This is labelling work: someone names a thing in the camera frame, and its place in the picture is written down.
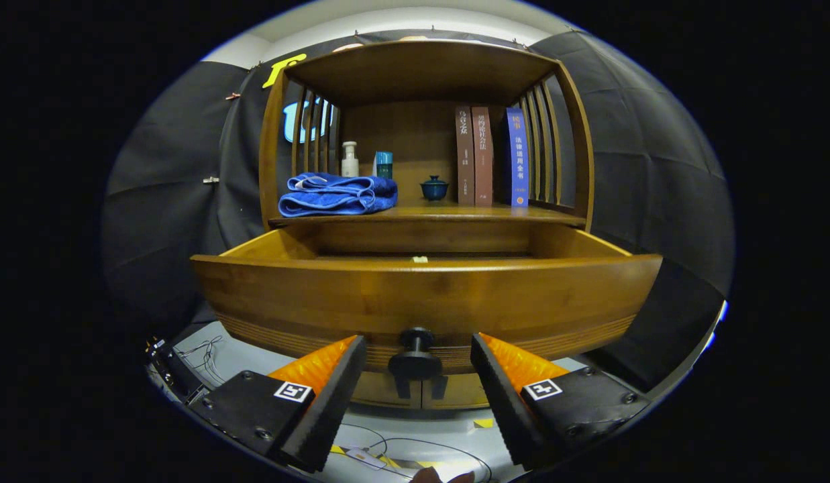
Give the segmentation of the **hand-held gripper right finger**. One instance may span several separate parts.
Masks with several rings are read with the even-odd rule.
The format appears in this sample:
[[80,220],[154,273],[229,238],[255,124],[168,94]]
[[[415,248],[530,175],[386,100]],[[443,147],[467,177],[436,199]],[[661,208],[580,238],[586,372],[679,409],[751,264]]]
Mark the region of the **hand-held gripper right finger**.
[[470,360],[511,460],[525,470],[574,458],[651,403],[595,367],[566,370],[485,333],[473,334]]

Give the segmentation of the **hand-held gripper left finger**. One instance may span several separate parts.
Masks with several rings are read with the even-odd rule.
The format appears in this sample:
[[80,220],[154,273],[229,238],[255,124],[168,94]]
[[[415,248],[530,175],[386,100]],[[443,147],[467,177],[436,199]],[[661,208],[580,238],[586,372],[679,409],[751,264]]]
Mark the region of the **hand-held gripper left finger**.
[[354,334],[268,375],[244,370],[190,409],[262,458],[314,473],[325,467],[365,365],[366,340]]

